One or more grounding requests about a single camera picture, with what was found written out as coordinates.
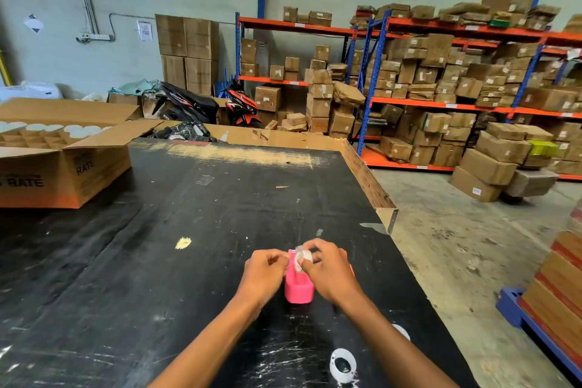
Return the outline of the yellow green packet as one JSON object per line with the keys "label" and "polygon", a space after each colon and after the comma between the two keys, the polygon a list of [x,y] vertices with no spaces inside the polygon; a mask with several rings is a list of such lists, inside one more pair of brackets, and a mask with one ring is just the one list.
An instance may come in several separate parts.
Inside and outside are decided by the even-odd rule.
{"label": "yellow green packet", "polygon": [[551,159],[558,150],[557,144],[552,141],[529,139],[527,142],[531,145],[528,157]]}

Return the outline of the cardboard sheet table edging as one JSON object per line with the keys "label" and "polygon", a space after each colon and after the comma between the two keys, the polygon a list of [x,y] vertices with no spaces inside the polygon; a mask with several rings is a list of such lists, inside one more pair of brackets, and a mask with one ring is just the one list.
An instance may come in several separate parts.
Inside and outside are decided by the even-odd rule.
{"label": "cardboard sheet table edging", "polygon": [[226,143],[139,138],[130,144],[139,196],[171,230],[194,223],[201,234],[251,244],[323,236],[350,244],[361,227],[391,236],[397,207],[346,140],[324,135],[209,125]]}

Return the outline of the group of white round lids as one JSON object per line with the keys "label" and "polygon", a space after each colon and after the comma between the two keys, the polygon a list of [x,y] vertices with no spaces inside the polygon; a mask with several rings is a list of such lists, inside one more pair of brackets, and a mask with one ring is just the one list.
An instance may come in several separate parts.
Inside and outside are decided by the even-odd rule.
{"label": "group of white round lids", "polygon": [[0,135],[9,133],[21,136],[64,136],[71,139],[84,139],[99,134],[113,126],[81,125],[81,124],[28,124],[23,121],[0,120]]}

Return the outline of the black plastic bag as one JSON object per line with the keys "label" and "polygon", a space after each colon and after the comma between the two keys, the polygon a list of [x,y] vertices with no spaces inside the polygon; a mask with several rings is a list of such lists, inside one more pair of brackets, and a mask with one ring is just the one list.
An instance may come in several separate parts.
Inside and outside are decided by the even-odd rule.
{"label": "black plastic bag", "polygon": [[207,127],[199,121],[181,122],[171,127],[164,126],[162,129],[154,131],[150,138],[208,143],[218,142],[208,131]]}

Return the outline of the clear tape roll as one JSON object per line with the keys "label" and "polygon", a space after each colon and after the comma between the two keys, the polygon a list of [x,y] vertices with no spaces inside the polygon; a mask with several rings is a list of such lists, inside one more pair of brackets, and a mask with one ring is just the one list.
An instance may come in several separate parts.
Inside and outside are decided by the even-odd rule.
{"label": "clear tape roll", "polygon": [[304,273],[304,270],[302,268],[303,262],[313,263],[313,255],[309,249],[306,249],[303,246],[298,246],[295,248],[295,260],[294,260],[294,268],[296,273]]}

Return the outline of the narrow blue orange shelf rack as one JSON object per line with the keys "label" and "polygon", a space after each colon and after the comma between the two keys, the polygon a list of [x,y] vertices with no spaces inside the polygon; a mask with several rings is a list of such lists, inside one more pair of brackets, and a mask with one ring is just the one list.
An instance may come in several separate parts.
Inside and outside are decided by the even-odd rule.
{"label": "narrow blue orange shelf rack", "polygon": [[[285,7],[281,21],[236,15],[235,80],[250,83],[259,119],[267,129],[307,132],[353,141],[356,114],[365,102],[364,82],[371,52],[356,49],[366,39],[357,25],[350,29],[331,26],[329,12],[299,15]],[[316,44],[308,65],[300,57],[287,55],[284,63],[260,62],[267,44],[259,32],[296,32],[320,38],[342,38],[342,55],[332,60],[331,46]]]}

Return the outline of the wide blue orange shelf rack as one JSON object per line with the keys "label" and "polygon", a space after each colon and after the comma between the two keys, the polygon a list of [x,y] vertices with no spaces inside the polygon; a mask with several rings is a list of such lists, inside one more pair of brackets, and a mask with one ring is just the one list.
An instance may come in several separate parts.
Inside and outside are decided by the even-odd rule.
{"label": "wide blue orange shelf rack", "polygon": [[358,141],[356,148],[357,154],[360,156],[362,162],[372,169],[397,169],[397,170],[433,170],[433,171],[452,171],[453,167],[433,166],[433,165],[415,165],[410,163],[399,164],[397,162],[389,161],[385,156],[380,156],[371,149],[364,149],[364,141],[366,139],[366,131],[368,125],[368,117],[370,107],[373,103],[382,103],[390,105],[410,105],[415,107],[432,108],[435,110],[451,110],[453,112],[498,112],[505,114],[506,122],[517,113],[529,115],[542,115],[545,117],[557,117],[560,119],[582,119],[582,112],[573,112],[566,110],[563,112],[547,111],[535,108],[520,107],[520,101],[526,89],[526,85],[531,78],[535,64],[539,61],[541,54],[555,54],[558,55],[564,64],[561,66],[554,83],[558,83],[566,69],[568,63],[568,56],[566,48],[578,52],[575,58],[582,55],[582,48],[577,48],[575,45],[582,45],[582,33],[566,33],[562,31],[553,31],[550,27],[546,27],[543,31],[524,28],[497,28],[493,26],[476,26],[461,24],[454,24],[451,22],[440,21],[414,21],[412,19],[397,19],[384,16],[379,30],[375,29],[376,23],[369,24],[367,30],[365,49],[368,49],[370,40],[376,38],[379,45],[383,45],[386,38],[399,38],[397,35],[391,34],[397,26],[405,27],[408,31],[416,31],[423,28],[429,32],[447,32],[452,33],[455,37],[453,43],[461,45],[463,50],[468,47],[492,48],[497,49],[503,44],[512,42],[517,43],[534,43],[536,46],[535,54],[532,57],[527,68],[524,79],[520,85],[520,89],[516,98],[510,107],[480,107],[474,104],[461,103],[443,103],[443,102],[429,102],[426,100],[412,100],[412,99],[396,99],[376,97],[370,88],[368,97],[364,106],[363,124],[360,128],[360,133],[355,135]]}

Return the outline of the large brown cardboard box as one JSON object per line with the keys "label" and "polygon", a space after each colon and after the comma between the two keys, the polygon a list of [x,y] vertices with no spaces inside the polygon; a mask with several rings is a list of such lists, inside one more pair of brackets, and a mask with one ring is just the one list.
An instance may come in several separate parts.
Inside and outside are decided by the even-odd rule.
{"label": "large brown cardboard box", "polygon": [[161,54],[164,82],[179,88],[186,88],[185,58],[175,55]]}
{"label": "large brown cardboard box", "polygon": [[214,96],[214,84],[218,79],[218,61],[184,58],[186,90],[201,96]]}
{"label": "large brown cardboard box", "polygon": [[155,14],[159,53],[187,56],[185,24],[182,17]]}
{"label": "large brown cardboard box", "polygon": [[183,18],[186,56],[201,60],[219,60],[219,23],[198,18]]}

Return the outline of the cardboard divider grid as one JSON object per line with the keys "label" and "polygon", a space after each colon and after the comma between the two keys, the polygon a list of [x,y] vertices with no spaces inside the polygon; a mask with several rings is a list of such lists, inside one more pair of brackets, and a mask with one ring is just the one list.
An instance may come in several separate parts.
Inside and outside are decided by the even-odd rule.
{"label": "cardboard divider grid", "polygon": [[0,148],[63,149],[81,140],[62,129],[48,131],[15,128],[0,132]]}

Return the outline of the red and black motorcycle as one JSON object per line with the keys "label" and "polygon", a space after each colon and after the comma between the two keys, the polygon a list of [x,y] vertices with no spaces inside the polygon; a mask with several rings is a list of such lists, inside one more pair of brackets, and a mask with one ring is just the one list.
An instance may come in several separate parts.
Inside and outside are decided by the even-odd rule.
{"label": "red and black motorcycle", "polygon": [[227,98],[225,107],[230,126],[262,128],[257,103],[244,93],[239,83],[231,83],[224,93]]}

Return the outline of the person's left hand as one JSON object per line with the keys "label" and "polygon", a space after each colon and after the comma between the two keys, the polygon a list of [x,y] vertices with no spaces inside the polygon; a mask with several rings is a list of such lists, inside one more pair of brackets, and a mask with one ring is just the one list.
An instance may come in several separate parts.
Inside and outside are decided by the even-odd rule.
{"label": "person's left hand", "polygon": [[274,273],[273,262],[277,259],[290,260],[290,255],[278,249],[255,250],[245,262],[236,296],[261,310],[279,290],[285,277]]}

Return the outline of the blue pallet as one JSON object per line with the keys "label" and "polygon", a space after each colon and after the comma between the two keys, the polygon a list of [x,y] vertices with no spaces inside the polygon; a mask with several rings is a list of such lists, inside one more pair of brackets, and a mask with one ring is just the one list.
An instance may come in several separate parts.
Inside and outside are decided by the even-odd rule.
{"label": "blue pallet", "polygon": [[582,364],[574,362],[567,355],[565,346],[559,345],[556,340],[542,330],[542,322],[535,320],[519,305],[524,289],[502,287],[500,289],[496,309],[513,327],[522,330],[540,351],[549,359],[558,370],[560,376],[573,386],[582,388]]}

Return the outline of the yellow pole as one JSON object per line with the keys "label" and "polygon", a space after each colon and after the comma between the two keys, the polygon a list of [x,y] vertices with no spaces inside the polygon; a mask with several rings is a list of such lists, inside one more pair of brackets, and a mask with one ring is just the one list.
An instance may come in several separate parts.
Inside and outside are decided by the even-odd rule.
{"label": "yellow pole", "polygon": [[0,49],[0,76],[5,86],[13,86],[13,81],[4,59],[4,53]]}

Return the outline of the teal cloth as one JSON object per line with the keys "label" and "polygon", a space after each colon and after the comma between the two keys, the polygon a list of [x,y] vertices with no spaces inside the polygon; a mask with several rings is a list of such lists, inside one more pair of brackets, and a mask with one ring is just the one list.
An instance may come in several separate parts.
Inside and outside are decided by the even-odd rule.
{"label": "teal cloth", "polygon": [[120,87],[112,87],[108,90],[109,94],[112,95],[123,95],[123,96],[142,96],[143,94],[156,93],[161,91],[161,82],[157,79],[148,80],[141,79],[136,82],[125,83]]}

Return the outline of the pink tape dispenser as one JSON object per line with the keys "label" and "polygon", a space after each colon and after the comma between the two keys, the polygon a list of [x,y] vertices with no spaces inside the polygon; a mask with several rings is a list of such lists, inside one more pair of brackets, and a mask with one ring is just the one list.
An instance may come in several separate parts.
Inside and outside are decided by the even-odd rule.
{"label": "pink tape dispenser", "polygon": [[314,292],[316,291],[314,284],[312,283],[312,281],[310,281],[307,274],[295,272],[294,268],[295,249],[289,250],[289,253],[290,253],[290,263],[285,277],[285,297],[289,303],[294,304],[310,303],[313,300]]}

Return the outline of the boxes on wide rack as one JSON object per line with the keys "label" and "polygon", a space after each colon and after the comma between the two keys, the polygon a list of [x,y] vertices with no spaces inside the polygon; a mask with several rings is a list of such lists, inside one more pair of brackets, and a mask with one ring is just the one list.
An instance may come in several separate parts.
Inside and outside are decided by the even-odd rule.
{"label": "boxes on wide rack", "polygon": [[[462,26],[493,26],[543,31],[582,33],[582,12],[573,14],[561,30],[552,25],[561,8],[538,0],[482,0],[458,2],[436,9],[432,5],[394,3],[374,8],[358,5],[350,20],[364,36],[369,24],[379,30],[385,15],[414,21],[440,21]],[[378,97],[474,104],[480,107],[510,107],[535,54],[534,43],[512,42],[498,48],[455,45],[452,33],[408,31],[397,26],[379,45],[370,40],[364,82]],[[582,55],[566,48],[568,63],[554,83],[564,61],[555,54],[541,54],[529,79],[520,107],[563,112],[582,112]],[[364,104],[357,110],[356,134],[364,118]],[[370,107],[364,149],[371,149],[391,162],[415,165],[457,166],[467,149],[473,148],[480,131],[491,122],[537,125],[552,135],[558,150],[550,171],[560,179],[582,182],[582,119],[515,114],[506,122],[498,112],[453,112],[410,105],[373,103]]]}

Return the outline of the person's right hand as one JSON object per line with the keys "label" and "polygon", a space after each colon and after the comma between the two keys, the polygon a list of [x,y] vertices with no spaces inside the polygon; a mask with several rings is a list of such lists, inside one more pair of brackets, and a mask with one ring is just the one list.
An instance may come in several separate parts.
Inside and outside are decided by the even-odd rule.
{"label": "person's right hand", "polygon": [[365,299],[344,249],[321,238],[311,239],[302,246],[314,251],[313,262],[321,261],[318,281],[312,283],[323,298],[341,309]]}

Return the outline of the person's left forearm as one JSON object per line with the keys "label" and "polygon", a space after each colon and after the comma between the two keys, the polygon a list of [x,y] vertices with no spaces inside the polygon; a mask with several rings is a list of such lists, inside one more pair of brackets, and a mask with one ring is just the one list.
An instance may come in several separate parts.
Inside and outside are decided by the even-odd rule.
{"label": "person's left forearm", "polygon": [[267,301],[237,293],[147,388],[208,388]]}

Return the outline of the floor pile of flat boxes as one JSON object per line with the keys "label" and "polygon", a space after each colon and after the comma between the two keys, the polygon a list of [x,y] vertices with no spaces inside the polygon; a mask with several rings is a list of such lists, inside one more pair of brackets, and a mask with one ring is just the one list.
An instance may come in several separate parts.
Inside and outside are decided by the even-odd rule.
{"label": "floor pile of flat boxes", "polygon": [[449,184],[481,203],[546,195],[558,175],[547,170],[552,158],[528,157],[529,139],[552,141],[552,135],[531,125],[489,123],[464,152]]}

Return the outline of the stack of boxes on pallet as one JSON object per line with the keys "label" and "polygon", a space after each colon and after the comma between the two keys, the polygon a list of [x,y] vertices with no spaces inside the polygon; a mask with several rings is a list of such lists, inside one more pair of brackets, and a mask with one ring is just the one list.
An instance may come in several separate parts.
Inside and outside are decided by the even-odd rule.
{"label": "stack of boxes on pallet", "polygon": [[518,304],[582,369],[582,198]]}

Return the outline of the person's right forearm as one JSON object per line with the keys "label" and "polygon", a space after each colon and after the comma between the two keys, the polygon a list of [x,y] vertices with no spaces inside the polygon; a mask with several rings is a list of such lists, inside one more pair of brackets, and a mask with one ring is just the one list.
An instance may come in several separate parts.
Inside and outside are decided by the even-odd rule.
{"label": "person's right forearm", "polygon": [[396,388],[460,388],[385,318],[360,290],[340,292],[341,307]]}

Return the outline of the tall floor stack of boxes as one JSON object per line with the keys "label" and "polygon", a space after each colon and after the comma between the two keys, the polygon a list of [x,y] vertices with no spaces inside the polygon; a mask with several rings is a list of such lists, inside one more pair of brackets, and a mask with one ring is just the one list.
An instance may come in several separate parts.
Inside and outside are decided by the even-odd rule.
{"label": "tall floor stack of boxes", "polygon": [[309,132],[337,139],[353,136],[355,113],[365,97],[353,82],[345,82],[346,75],[346,64],[331,61],[331,46],[317,44],[309,67],[304,70]]}

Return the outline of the boxes on narrow rack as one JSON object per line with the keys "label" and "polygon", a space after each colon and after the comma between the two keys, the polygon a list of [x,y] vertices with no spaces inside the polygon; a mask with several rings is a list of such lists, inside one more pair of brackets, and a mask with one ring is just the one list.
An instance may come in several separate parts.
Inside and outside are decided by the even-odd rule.
{"label": "boxes on narrow rack", "polygon": [[[284,65],[269,65],[267,76],[259,75],[259,64],[257,62],[258,51],[260,50],[258,32],[288,32],[301,33],[312,36],[326,38],[343,38],[342,59],[351,59],[347,54],[348,46],[353,49],[354,42],[360,38],[358,26],[347,28],[331,27],[331,14],[311,11],[305,17],[297,13],[297,9],[284,9],[285,18],[282,21],[270,19],[259,19],[242,17],[236,13],[236,51],[237,65],[235,79],[240,85],[244,82],[252,82],[257,86],[254,91],[254,101],[258,105],[258,112],[279,113],[284,104],[283,89],[306,89],[307,83],[299,80],[300,59],[296,57],[285,57]],[[283,127],[287,130],[295,131],[308,130],[307,119],[302,119],[299,124],[289,124],[290,119],[283,119]]]}

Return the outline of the large open cardboard box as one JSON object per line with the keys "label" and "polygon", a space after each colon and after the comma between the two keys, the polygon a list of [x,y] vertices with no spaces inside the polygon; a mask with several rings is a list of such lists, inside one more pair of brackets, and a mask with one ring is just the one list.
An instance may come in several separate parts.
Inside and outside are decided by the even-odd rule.
{"label": "large open cardboard box", "polygon": [[0,148],[0,208],[78,209],[132,167],[128,145],[160,126],[138,105],[13,98],[0,120],[113,126],[63,149]]}

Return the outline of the white plastic bag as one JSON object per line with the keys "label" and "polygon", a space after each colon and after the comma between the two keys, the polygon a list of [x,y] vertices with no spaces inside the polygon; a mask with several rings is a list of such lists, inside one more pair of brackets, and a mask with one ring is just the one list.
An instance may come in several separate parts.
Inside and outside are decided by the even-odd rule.
{"label": "white plastic bag", "polygon": [[62,91],[52,83],[28,82],[21,85],[0,86],[0,104],[13,98],[63,99]]}

